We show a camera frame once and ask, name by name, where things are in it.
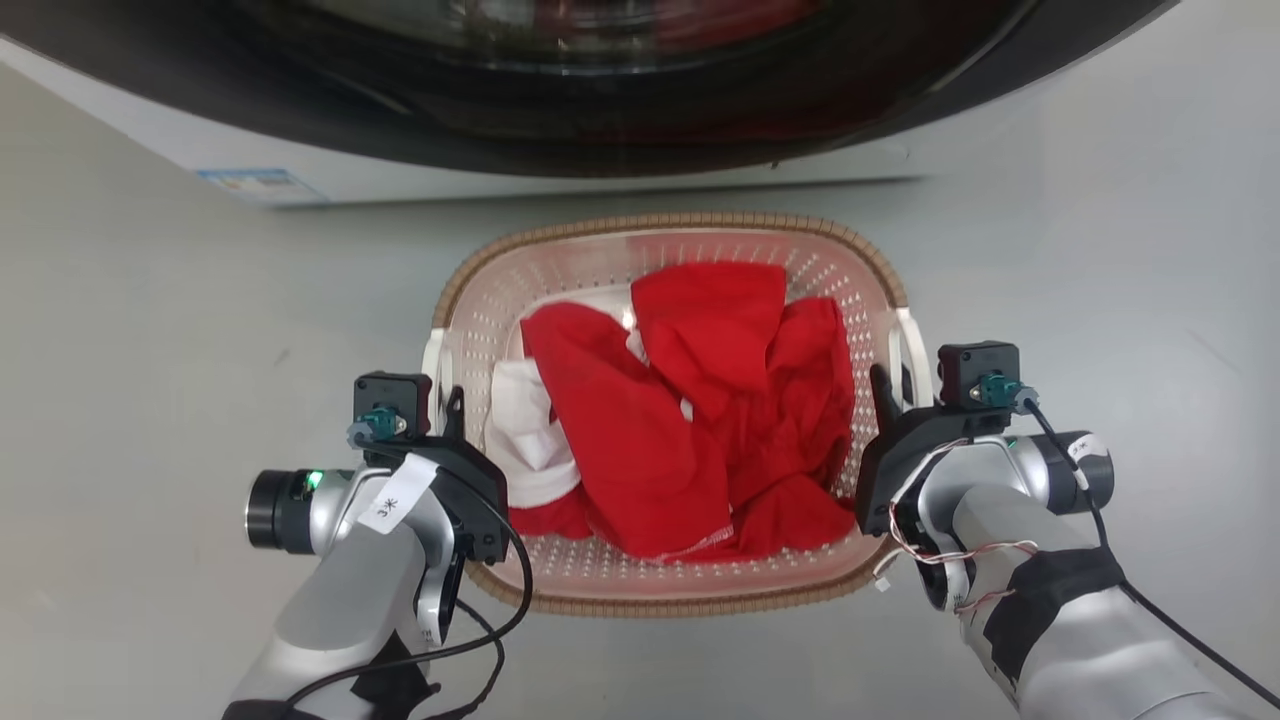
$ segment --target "black tape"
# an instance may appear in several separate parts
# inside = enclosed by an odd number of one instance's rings
[[[237,700],[227,706],[223,720],[323,720],[310,712],[284,712],[283,700]]]
[[[369,664],[379,665],[410,657],[410,651],[392,633],[392,637],[383,646]],[[356,684],[351,687],[351,694],[364,698],[374,705],[374,717],[376,720],[406,720],[408,714],[424,700],[431,697],[438,685],[431,685],[422,676],[422,670],[417,665],[403,665],[392,670],[379,670],[360,675]]]
[[[1037,552],[1014,570],[1007,588],[1014,594],[1001,598],[983,628],[992,662],[1018,682],[1027,655],[1064,605],[1124,579],[1115,555],[1105,547]]]

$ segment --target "washing machine door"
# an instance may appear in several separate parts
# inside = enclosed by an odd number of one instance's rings
[[[1169,0],[5,0],[143,97],[374,158],[559,177],[831,150],[977,105]]]

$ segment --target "red and white wire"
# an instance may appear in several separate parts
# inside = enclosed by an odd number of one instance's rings
[[[943,562],[969,560],[970,557],[977,557],[978,555],[983,555],[986,552],[993,552],[997,550],[1005,550],[1010,547],[1016,547],[1018,550],[1028,555],[1033,555],[1036,553],[1036,551],[1039,550],[1039,547],[1032,541],[1016,541],[1016,542],[993,542],[964,552],[942,552],[937,555],[925,555],[922,553],[915,546],[906,542],[906,537],[902,534],[902,528],[897,524],[899,501],[902,500],[902,496],[905,496],[906,492],[915,484],[920,474],[929,465],[929,462],[933,461],[934,457],[945,455],[955,450],[956,447],[970,445],[972,442],[973,441],[968,438],[961,438],[948,443],[943,443],[933,448],[928,454],[925,454],[925,456],[920,459],[920,462],[915,466],[915,469],[911,470],[911,474],[908,475],[906,480],[902,483],[902,487],[899,488],[899,491],[893,495],[893,498],[888,503],[888,529],[890,534],[893,537],[897,544],[901,546],[900,552],[905,552],[906,555],[910,555],[914,560],[923,562],[925,565],[942,565]],[[895,557],[897,552],[899,551],[895,551],[893,553],[886,556],[884,560],[882,560],[881,564],[876,566],[876,570],[873,570],[872,574],[878,578],[879,570],[883,569],[883,566],[888,564],[888,560]]]
[[[955,610],[952,610],[952,612],[955,612],[956,615],[969,612],[970,610],[977,610],[979,605],[987,602],[988,600],[998,600],[1001,597],[1009,597],[1015,592],[1018,591],[993,591],[966,605],[957,605]]]

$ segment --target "red cloth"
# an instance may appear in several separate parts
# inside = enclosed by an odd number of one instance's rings
[[[582,486],[579,484],[564,497],[539,507],[512,507],[511,524],[521,534],[530,537],[561,536],[568,539],[591,537],[591,527],[586,524],[589,501]]]
[[[585,496],[535,509],[538,527],[580,537],[570,533],[589,524],[630,555],[708,561],[847,534],[852,514],[828,493],[854,409],[845,327],[833,301],[783,307],[785,292],[785,270],[769,265],[678,265],[641,278],[632,302],[652,368],[595,310],[559,304],[526,319],[526,352]]]
[[[731,527],[724,460],[627,348],[613,318],[575,304],[521,323],[582,473],[586,521],[637,557],[687,551]]]

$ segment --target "basket rim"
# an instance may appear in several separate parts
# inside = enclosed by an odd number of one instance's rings
[[[828,240],[844,246],[865,263],[893,309],[906,307],[906,287],[897,272],[881,251],[858,232],[832,220],[785,213],[652,213],[595,218],[577,223],[547,225],[531,231],[508,233],[471,254],[440,291],[431,327],[445,329],[453,320],[463,288],[480,270],[498,258],[532,245],[558,242],[603,233],[622,233],[654,229],[751,229],[797,232]],[[744,593],[724,597],[680,600],[613,600],[580,598],[545,594],[534,589],[530,610],[552,615],[577,618],[705,618],[712,615],[737,615],[782,610],[814,602],[824,602],[846,596],[873,579],[873,569],[892,552],[891,539],[879,546],[861,565],[837,578],[796,585],[792,588]],[[481,591],[498,601],[517,606],[521,589],[498,578],[489,568],[467,562],[467,577]]]
[[[480,270],[498,258],[529,247],[562,240],[573,240],[593,234],[639,232],[654,229],[751,229],[803,232],[844,246],[867,263],[879,283],[888,304],[893,309],[906,307],[906,286],[897,270],[890,265],[881,251],[860,233],[832,220],[808,215],[788,215],[783,213],[652,213],[648,215],[623,215],[614,218],[595,218],[580,223],[547,225],[531,231],[508,233],[485,245],[463,260],[453,272],[440,300],[435,304],[431,318],[433,328],[448,328],[453,322],[462,290]]]

